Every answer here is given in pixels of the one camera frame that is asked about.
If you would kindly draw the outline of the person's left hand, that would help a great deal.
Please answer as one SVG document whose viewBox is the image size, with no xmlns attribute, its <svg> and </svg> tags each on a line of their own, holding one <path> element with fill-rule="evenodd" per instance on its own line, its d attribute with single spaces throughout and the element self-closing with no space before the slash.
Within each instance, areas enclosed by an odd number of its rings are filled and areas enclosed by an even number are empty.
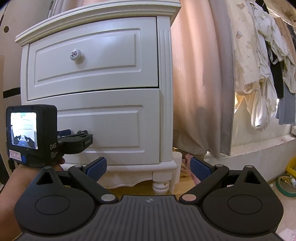
<svg viewBox="0 0 296 241">
<path fill-rule="evenodd" d="M 62 168 L 62 165 L 65 163 L 65 159 L 61 158 L 58 161 L 54 162 L 50 166 L 55 170 L 55 171 L 63 171 L 64 169 Z M 18 165 L 14 171 L 16 172 L 26 172 L 26 173 L 39 173 L 42 168 L 38 167 L 27 167 L 24 165 Z"/>
</svg>

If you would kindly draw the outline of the person's left forearm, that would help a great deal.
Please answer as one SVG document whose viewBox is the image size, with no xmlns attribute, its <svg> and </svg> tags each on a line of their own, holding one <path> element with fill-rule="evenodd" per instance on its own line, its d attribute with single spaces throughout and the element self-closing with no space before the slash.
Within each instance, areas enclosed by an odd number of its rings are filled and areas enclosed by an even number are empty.
<svg viewBox="0 0 296 241">
<path fill-rule="evenodd" d="M 21 233 L 14 208 L 23 192 L 41 171 L 40 168 L 18 166 L 1 192 L 1 240 L 13 240 Z"/>
</svg>

